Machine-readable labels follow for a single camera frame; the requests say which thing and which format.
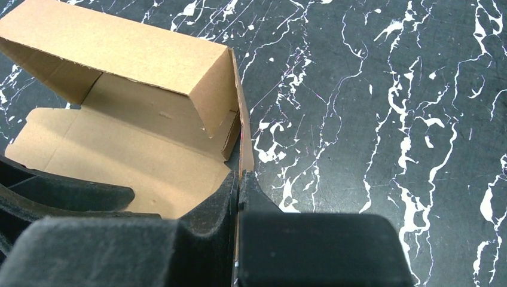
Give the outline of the brown cardboard box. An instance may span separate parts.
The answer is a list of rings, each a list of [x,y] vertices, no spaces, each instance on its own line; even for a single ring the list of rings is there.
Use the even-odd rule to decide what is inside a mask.
[[[253,170],[232,48],[60,1],[1,18],[1,52],[78,109],[35,108],[7,158],[133,190],[121,208],[177,218],[239,166]]]

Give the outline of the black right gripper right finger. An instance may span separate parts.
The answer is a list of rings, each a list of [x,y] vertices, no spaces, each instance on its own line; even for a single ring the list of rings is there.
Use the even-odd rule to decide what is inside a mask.
[[[240,286],[412,286],[393,225],[358,213],[288,213],[244,171],[238,202]]]

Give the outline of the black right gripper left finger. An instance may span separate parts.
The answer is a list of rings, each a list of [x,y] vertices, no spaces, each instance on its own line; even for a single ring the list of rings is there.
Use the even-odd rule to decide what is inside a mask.
[[[46,217],[20,234],[2,286],[230,286],[238,176],[178,219]]]

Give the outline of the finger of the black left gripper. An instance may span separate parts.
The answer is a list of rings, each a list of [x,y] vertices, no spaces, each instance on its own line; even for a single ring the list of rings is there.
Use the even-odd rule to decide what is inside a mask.
[[[129,187],[55,175],[1,156],[1,257],[6,257],[21,233],[34,221],[59,217],[150,217],[129,212],[135,199]]]

